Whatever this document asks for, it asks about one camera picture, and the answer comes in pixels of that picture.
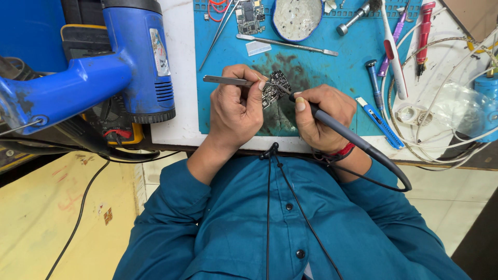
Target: shirt button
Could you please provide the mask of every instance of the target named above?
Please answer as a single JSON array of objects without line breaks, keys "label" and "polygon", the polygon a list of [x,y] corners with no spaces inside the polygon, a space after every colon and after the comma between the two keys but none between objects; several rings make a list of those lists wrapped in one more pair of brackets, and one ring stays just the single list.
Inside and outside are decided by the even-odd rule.
[{"label": "shirt button", "polygon": [[300,259],[304,258],[304,251],[301,249],[297,250],[296,256]]}]

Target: yellow wall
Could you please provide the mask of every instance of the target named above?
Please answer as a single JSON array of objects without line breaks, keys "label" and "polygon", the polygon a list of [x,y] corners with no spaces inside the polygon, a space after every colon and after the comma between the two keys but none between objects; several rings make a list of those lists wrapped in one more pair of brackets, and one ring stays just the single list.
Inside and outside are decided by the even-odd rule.
[{"label": "yellow wall", "polygon": [[[45,279],[74,228],[88,182],[104,163],[72,152],[0,188],[0,279]],[[137,216],[134,166],[111,162],[94,181],[52,280],[112,278]]]}]

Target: tile floor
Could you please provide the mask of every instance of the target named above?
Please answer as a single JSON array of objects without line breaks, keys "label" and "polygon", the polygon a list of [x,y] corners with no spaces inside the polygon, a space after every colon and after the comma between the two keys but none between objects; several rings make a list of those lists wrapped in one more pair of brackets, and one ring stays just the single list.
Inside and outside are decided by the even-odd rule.
[{"label": "tile floor", "polygon": [[[147,199],[159,186],[161,169],[184,158],[187,155],[182,152],[143,164]],[[441,238],[451,256],[497,188],[498,172],[468,169],[430,172],[403,165],[400,168],[413,186],[406,197]]]}]

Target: blue utility knife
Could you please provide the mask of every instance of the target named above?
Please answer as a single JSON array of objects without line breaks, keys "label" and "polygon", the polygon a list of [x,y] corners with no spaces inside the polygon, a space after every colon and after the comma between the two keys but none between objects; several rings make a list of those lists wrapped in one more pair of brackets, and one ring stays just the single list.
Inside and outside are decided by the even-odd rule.
[{"label": "blue utility knife", "polygon": [[401,149],[404,147],[403,142],[394,134],[391,128],[385,123],[384,119],[377,113],[375,108],[368,104],[363,98],[357,96],[356,101],[363,107],[363,110],[368,114],[372,121],[380,128],[382,133],[385,135],[385,139],[393,148]]}]

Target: purple screwdriver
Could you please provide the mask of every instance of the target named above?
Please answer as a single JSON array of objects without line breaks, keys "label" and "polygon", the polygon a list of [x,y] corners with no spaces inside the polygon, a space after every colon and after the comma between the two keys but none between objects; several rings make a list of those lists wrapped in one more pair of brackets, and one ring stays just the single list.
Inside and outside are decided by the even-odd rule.
[{"label": "purple screwdriver", "polygon": [[[396,29],[394,29],[394,33],[392,34],[392,37],[394,38],[394,41],[398,43],[399,36],[401,35],[401,30],[403,29],[404,22],[406,20],[406,14],[408,11],[408,6],[410,5],[410,1],[408,0],[408,3],[406,4],[405,10],[399,17],[398,23],[396,24]],[[377,72],[377,76],[379,77],[385,77],[386,75],[386,70],[389,65],[389,58],[386,56],[384,58],[384,61],[382,62],[382,65],[380,66],[379,71]]]}]

